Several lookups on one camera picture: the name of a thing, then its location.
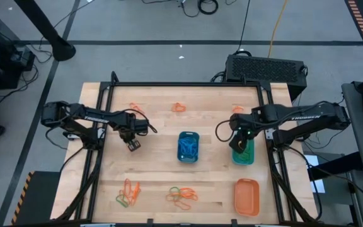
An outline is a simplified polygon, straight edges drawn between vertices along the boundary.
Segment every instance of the black metal frame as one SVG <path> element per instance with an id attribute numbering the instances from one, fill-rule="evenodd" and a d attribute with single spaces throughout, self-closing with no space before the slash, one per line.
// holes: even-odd
<path id="1" fill-rule="evenodd" d="M 256 90 L 257 90 L 259 106 L 264 105 L 263 93 L 262 93 L 263 89 L 267 92 L 268 103 L 269 104 L 274 103 L 270 87 L 266 86 L 266 88 L 264 88 L 260 85 L 260 83 L 257 83 L 257 82 L 243 82 L 243 83 L 120 82 L 118 80 L 118 78 L 116 77 L 115 73 L 113 72 L 112 80 L 110 82 L 101 82 L 100 83 L 98 100 L 97 100 L 97 104 L 96 104 L 97 109 L 102 108 L 103 97 L 104 97 L 105 91 L 108 89 L 108 98 L 107 98 L 105 110 L 110 111 L 110 107 L 112 105 L 112 100 L 113 100 L 113 92 L 114 92 L 114 88 L 116 86 L 253 87 L 253 88 L 256 88 Z M 93 128 L 97 129 L 98 124 L 94 123 Z M 103 124 L 103 128 L 104 128 L 104 130 L 106 130 L 107 125 Z M 97 170 L 97 172 L 96 172 L 96 175 L 93 176 L 94 180 L 92 183 L 90 183 L 90 180 L 92 178 L 93 172 L 91 175 L 89 175 L 89 171 L 90 171 L 90 167 L 91 167 L 91 158 L 92 158 L 92 154 L 94 151 L 88 150 L 88 153 L 86 155 L 85 166 L 84 166 L 83 176 L 82 176 L 82 181 L 81 181 L 81 190 L 80 190 L 80 191 L 83 191 L 84 193 L 81 195 L 78 194 L 77 197 L 75 198 L 75 200 L 73 201 L 73 202 L 76 201 L 76 204 L 78 204 L 76 207 L 76 212 L 75 212 L 75 216 L 74 216 L 75 220 L 67 221 L 67 222 L 62 222 L 61 220 L 57 220 L 57 221 L 53 221 L 53 222 L 47 224 L 48 226 L 61 226 L 61 225 L 62 226 L 79 226 L 80 222 L 85 223 L 85 224 L 92 223 L 91 221 L 93 219 L 93 211 L 94 211 L 94 206 L 95 206 L 95 201 L 96 201 L 96 193 L 97 193 L 97 186 L 98 186 L 98 181 L 99 181 L 101 160 L 102 160 L 103 151 L 104 151 L 105 138 L 106 137 L 103 138 L 103 147 L 101 149 L 97 150 L 96 163 L 95 163 L 95 167 L 94 167 L 94 171 Z M 270 174 L 271 174 L 273 171 L 275 171 L 275 160 L 274 160 L 275 148 L 274 148 L 272 139 L 267 139 L 267 137 L 265 136 L 265 140 L 266 140 L 268 162 L 269 162 Z M 289 177 L 288 177 L 288 172 L 287 172 L 287 165 L 286 165 L 285 157 L 284 157 L 284 151 L 282 149 L 278 149 L 277 154 L 279 157 L 280 170 L 281 170 L 283 181 L 285 183 L 285 186 L 290 188 Z M 288 211 L 289 211 L 290 221 L 285 220 L 284 209 L 282 207 L 281 194 L 280 194 L 280 190 L 279 190 L 279 184 L 273 178 L 272 178 L 272 185 L 273 185 L 273 191 L 274 191 L 274 197 L 275 197 L 277 216 L 278 216 L 280 225 L 309 226 L 309 227 L 310 226 L 325 226 L 325 227 L 337 226 L 337 225 L 332 225 L 332 224 L 305 223 L 305 222 L 297 221 L 296 212 L 294 210 L 292 202 L 289 199 L 287 199 L 287 207 L 288 207 Z M 91 189 L 86 219 L 81 219 L 84 195 L 90 186 L 92 186 L 92 189 Z M 186 224 L 182 224 L 182 223 L 154 224 L 153 219 L 148 219 L 147 223 L 115 223 L 115 225 L 116 226 L 183 226 Z M 231 224 L 188 224 L 188 225 L 197 226 L 197 227 L 198 226 L 216 226 L 216 227 L 255 226 L 254 224 L 238 224 L 235 219 L 231 220 Z"/>

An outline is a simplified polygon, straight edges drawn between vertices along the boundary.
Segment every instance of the wooden table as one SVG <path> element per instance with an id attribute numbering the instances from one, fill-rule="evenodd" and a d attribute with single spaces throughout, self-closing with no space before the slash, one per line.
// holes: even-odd
<path id="1" fill-rule="evenodd" d="M 80 103 L 94 108 L 99 85 L 85 83 Z M 272 94 L 275 103 L 291 106 L 286 84 L 272 84 Z M 172 112 L 172 104 L 176 102 L 186 105 L 187 111 Z M 129 108 L 130 103 L 138 104 L 158 133 L 149 131 L 148 136 L 138 137 L 142 147 L 131 153 L 118 133 L 108 128 L 93 222 L 146 223 L 153 218 L 155 223 L 230 224 L 231 219 L 237 219 L 239 224 L 278 223 L 264 134 L 255 138 L 255 162 L 250 166 L 235 165 L 228 143 L 218 141 L 214 134 L 215 126 L 229 119 L 235 106 L 244 107 L 244 113 L 259 106 L 255 88 L 116 87 L 111 111 Z M 82 123 L 91 127 L 91 122 Z M 281 128 L 295 126 L 295 122 L 287 122 Z M 195 164 L 181 163 L 176 157 L 181 131 L 200 134 L 199 160 Z M 219 128 L 221 138 L 228 138 L 230 133 L 228 124 Z M 66 158 L 81 146 L 80 140 L 69 142 Z M 301 151 L 299 143 L 292 146 Z M 86 152 L 78 154 L 62 172 L 51 218 L 60 215 L 78 193 L 85 157 Z M 292 192 L 310 215 L 316 217 L 304 160 L 292 151 L 285 151 L 285 158 Z M 133 186 L 140 182 L 142 190 L 136 204 L 128 208 L 115 200 L 126 178 Z M 235 211 L 234 185 L 240 178 L 256 180 L 260 185 L 258 216 L 240 216 Z M 183 211 L 165 200 L 173 186 L 190 187 L 198 193 L 198 201 L 187 201 L 191 210 Z M 286 199 L 282 191 L 281 194 L 285 219 L 289 219 Z M 82 217 L 86 217 L 88 200 L 89 195 L 85 197 Z"/>

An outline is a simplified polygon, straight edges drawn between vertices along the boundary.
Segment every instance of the yellow cable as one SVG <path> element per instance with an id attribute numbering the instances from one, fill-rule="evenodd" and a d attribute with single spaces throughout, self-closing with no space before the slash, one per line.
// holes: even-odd
<path id="1" fill-rule="evenodd" d="M 267 56 L 267 57 L 270 57 L 270 55 L 271 55 L 271 48 L 272 48 L 272 42 L 274 41 L 275 31 L 277 31 L 278 24 L 280 23 L 282 13 L 284 12 L 285 7 L 287 6 L 287 3 L 288 3 L 288 0 L 285 0 L 284 5 L 282 6 L 282 9 L 281 9 L 280 16 L 278 17 L 278 20 L 277 20 L 277 22 L 275 23 L 274 31 L 272 31 L 272 37 L 271 37 L 271 42 L 270 42 L 270 48 L 269 48 L 269 50 L 268 50 L 268 56 Z"/>

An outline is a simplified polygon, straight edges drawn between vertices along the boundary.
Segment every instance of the green plastic container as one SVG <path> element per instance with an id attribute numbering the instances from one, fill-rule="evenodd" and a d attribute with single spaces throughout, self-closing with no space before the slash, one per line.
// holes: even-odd
<path id="1" fill-rule="evenodd" d="M 239 154 L 235 150 L 232 150 L 232 160 L 237 165 L 251 165 L 255 161 L 255 142 L 249 140 L 246 149 L 243 153 Z"/>

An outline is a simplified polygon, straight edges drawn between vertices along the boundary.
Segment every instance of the white paper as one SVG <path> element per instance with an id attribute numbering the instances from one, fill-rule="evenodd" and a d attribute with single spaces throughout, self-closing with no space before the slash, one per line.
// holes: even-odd
<path id="1" fill-rule="evenodd" d="M 318 157 L 315 155 L 305 155 L 310 165 L 317 166 L 319 165 Z M 319 193 L 326 193 L 325 186 L 323 185 L 323 180 L 315 181 L 316 187 Z M 312 187 L 312 192 L 316 192 L 314 189 L 313 182 L 310 182 L 310 186 Z"/>

